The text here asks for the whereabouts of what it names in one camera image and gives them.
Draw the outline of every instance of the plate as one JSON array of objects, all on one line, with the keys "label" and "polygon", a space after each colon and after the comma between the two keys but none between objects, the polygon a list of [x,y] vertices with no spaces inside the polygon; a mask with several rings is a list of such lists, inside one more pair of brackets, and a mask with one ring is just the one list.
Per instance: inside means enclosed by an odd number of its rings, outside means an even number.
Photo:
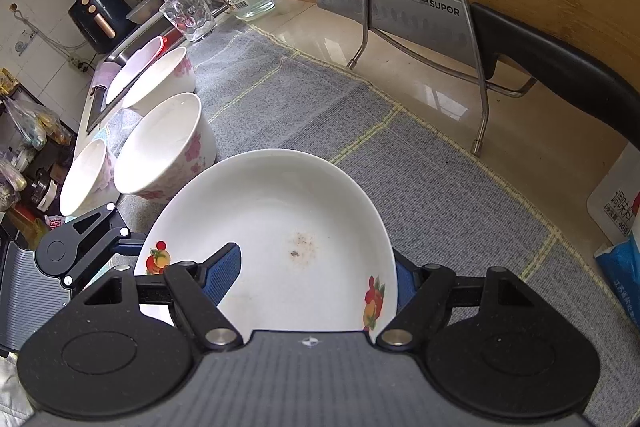
[{"label": "plate", "polygon": [[115,76],[104,99],[105,104],[113,102],[113,100],[129,86],[130,82],[136,78],[149,64],[160,56],[164,49],[164,38],[157,36],[147,42],[138,51],[136,51],[122,69]]},{"label": "plate", "polygon": [[[358,184],[321,158],[269,149],[210,167],[162,211],[135,274],[201,263],[229,242],[242,268],[218,307],[245,342],[260,329],[366,330],[373,340],[396,315],[382,219]],[[167,306],[141,309],[172,324]]]}]

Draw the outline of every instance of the gray towel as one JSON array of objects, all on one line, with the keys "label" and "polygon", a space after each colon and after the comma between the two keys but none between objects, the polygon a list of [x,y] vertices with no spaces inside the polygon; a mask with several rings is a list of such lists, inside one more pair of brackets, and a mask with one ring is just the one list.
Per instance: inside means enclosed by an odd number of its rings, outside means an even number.
[{"label": "gray towel", "polygon": [[[259,148],[315,154],[360,184],[394,247],[414,263],[475,276],[508,267],[596,346],[602,375],[588,418],[618,427],[639,415],[638,330],[561,232],[513,187],[356,74],[256,28],[228,22],[189,55],[219,159]],[[162,211],[135,196],[118,206],[141,232]]]}]

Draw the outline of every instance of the white bowl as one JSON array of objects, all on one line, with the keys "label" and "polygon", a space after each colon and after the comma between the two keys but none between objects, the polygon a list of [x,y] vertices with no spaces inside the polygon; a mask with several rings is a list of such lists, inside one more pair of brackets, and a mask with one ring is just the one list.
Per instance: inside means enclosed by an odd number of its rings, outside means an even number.
[{"label": "white bowl", "polygon": [[217,147],[190,92],[164,100],[143,118],[124,143],[115,168],[122,194],[166,203],[194,177],[213,165]]},{"label": "white bowl", "polygon": [[118,201],[120,193],[113,184],[115,157],[104,140],[87,145],[73,162],[60,192],[60,212],[64,216],[82,216],[107,203]]},{"label": "white bowl", "polygon": [[122,107],[145,116],[156,105],[174,94],[193,92],[196,76],[187,48],[176,48],[158,58],[142,73],[122,99]]},{"label": "white bowl", "polygon": [[162,48],[164,48],[164,39],[161,36],[157,36],[131,55],[127,63],[111,81],[104,103],[113,102],[116,96],[118,96],[125,87],[129,86],[129,83],[140,74],[140,71],[143,71],[158,58],[158,55],[162,53]]},{"label": "white bowl", "polygon": [[[378,211],[347,174],[310,154],[251,151],[204,171],[156,220],[136,275],[159,241],[172,264],[239,245],[240,275],[218,307],[245,341],[258,329],[363,330],[366,310],[378,315],[375,339],[396,315],[396,264]],[[141,309],[172,324],[167,306]]]}]

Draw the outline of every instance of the metal stand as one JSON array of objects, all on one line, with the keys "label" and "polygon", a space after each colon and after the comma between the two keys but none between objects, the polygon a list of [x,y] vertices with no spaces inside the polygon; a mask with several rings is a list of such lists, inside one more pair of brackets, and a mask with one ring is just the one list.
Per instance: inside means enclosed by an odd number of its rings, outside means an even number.
[{"label": "metal stand", "polygon": [[470,76],[468,74],[461,73],[460,71],[452,70],[450,68],[447,68],[446,66],[442,66],[442,65],[440,65],[440,64],[438,64],[436,62],[433,62],[432,60],[429,60],[428,58],[425,58],[422,55],[419,55],[419,54],[417,54],[415,52],[412,52],[410,49],[406,48],[405,46],[400,44],[400,42],[397,42],[395,39],[393,39],[390,36],[386,35],[382,31],[380,31],[380,30],[378,30],[376,28],[371,28],[370,27],[370,2],[369,2],[369,0],[362,0],[362,44],[360,45],[360,48],[358,49],[358,51],[356,52],[354,57],[347,64],[347,67],[350,70],[353,70],[353,68],[355,67],[356,63],[358,62],[359,58],[362,56],[362,53],[364,52],[365,48],[367,47],[367,41],[368,41],[368,37],[369,37],[369,30],[371,30],[377,36],[379,36],[380,38],[384,39],[386,42],[388,42],[392,46],[394,46],[397,49],[399,49],[400,51],[406,53],[410,57],[413,57],[416,60],[419,60],[423,64],[426,64],[427,66],[430,66],[431,68],[434,68],[434,69],[436,69],[438,71],[441,71],[442,73],[450,74],[452,76],[455,76],[455,77],[460,78],[462,80],[466,80],[467,82],[471,82],[473,84],[478,84],[478,86],[480,86],[480,100],[481,100],[481,103],[482,103],[482,118],[481,118],[481,121],[480,121],[480,127],[478,128],[478,135],[476,136],[476,139],[474,140],[473,147],[471,148],[471,152],[475,156],[479,156],[480,155],[480,150],[482,148],[482,138],[484,137],[484,132],[486,131],[486,126],[487,126],[487,123],[489,121],[489,98],[488,98],[488,95],[487,95],[487,89],[494,90],[496,92],[499,92],[499,93],[504,94],[506,96],[510,96],[512,98],[519,98],[519,97],[523,96],[524,94],[526,94],[527,91],[529,91],[529,89],[531,89],[531,87],[536,83],[536,79],[535,78],[530,78],[518,90],[508,89],[506,87],[502,87],[502,86],[499,86],[497,84],[493,84],[492,82],[487,82],[486,77],[484,76],[484,69],[482,68],[482,59],[481,59],[481,56],[480,56],[480,50],[478,49],[478,40],[476,39],[476,32],[475,32],[475,29],[474,29],[473,21],[471,19],[471,10],[469,8],[469,1],[468,0],[460,0],[460,2],[462,3],[462,10],[463,10],[463,12],[465,14],[466,24],[468,25],[468,28],[469,28],[469,34],[471,35],[471,46],[472,46],[472,48],[474,50],[474,56],[476,58],[476,75],[477,75],[477,77],[473,77],[473,76]]}]

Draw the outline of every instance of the kitchen knife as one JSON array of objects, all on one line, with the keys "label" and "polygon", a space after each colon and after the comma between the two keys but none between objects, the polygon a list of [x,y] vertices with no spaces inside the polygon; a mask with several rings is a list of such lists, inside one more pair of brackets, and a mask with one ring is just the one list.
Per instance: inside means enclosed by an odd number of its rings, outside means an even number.
[{"label": "kitchen knife", "polygon": [[[316,4],[362,23],[362,0],[316,0]],[[371,0],[370,26],[476,65],[459,0]]]},{"label": "kitchen knife", "polygon": [[[370,27],[475,67],[459,0],[370,0]],[[362,0],[316,0],[362,22]],[[514,60],[566,102],[606,123],[640,150],[640,93],[606,64],[532,26],[478,3],[471,17],[487,79],[500,55]]]}]

